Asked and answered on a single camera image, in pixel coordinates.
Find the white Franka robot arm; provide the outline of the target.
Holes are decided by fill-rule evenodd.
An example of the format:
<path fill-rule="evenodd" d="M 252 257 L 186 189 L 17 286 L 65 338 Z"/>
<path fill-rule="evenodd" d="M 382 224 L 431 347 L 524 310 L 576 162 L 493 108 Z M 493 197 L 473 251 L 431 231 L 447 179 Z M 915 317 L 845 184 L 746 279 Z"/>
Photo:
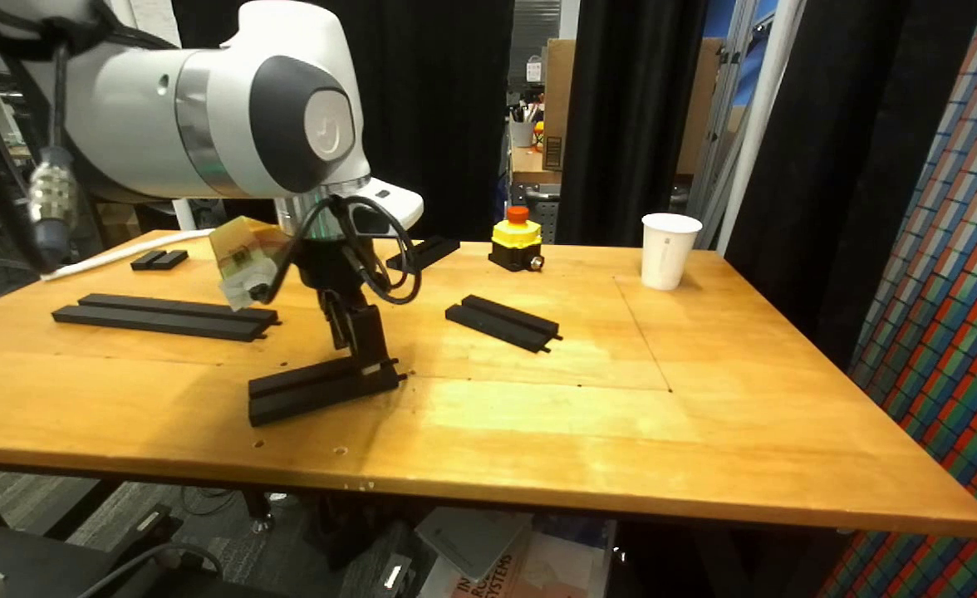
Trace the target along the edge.
<path fill-rule="evenodd" d="M 279 257 L 228 267 L 237 306 L 287 274 L 314 290 L 332 341 L 362 369 L 385 358 L 380 306 L 405 283 L 375 235 L 405 235 L 423 197 L 380 179 L 341 20 L 304 0 L 246 0 L 219 46 L 180 46 L 110 0 L 0 0 L 0 60 L 32 115 L 32 251 L 58 257 L 85 192 L 148 201 L 293 201 Z"/>

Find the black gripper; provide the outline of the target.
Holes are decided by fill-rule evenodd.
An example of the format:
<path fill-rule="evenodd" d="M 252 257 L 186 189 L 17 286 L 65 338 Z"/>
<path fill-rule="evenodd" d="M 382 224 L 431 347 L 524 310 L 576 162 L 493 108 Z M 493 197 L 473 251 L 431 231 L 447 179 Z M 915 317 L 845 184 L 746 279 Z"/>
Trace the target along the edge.
<path fill-rule="evenodd" d="M 362 296 L 362 276 L 341 238 L 302 238 L 295 251 L 299 279 L 314 294 L 332 347 L 344 350 L 358 369 L 385 358 L 380 310 Z"/>

